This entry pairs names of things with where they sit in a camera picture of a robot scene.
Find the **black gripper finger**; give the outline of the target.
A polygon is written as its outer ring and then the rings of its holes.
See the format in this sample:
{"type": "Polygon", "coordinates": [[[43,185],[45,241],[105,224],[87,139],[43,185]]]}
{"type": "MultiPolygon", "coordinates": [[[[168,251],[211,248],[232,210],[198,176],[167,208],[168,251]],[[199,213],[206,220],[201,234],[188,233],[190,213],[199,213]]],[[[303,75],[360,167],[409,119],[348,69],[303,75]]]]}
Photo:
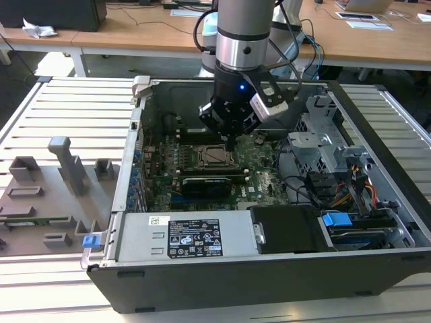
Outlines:
{"type": "Polygon", "coordinates": [[[232,134],[230,137],[230,151],[234,151],[236,147],[236,138],[244,134],[249,134],[255,130],[261,121],[255,113],[249,114],[246,118],[239,118],[232,122],[232,134]]]}
{"type": "Polygon", "coordinates": [[[219,135],[224,142],[226,151],[232,151],[231,128],[225,121],[219,121],[213,116],[213,106],[209,102],[199,108],[199,120],[213,133],[219,135]]]}

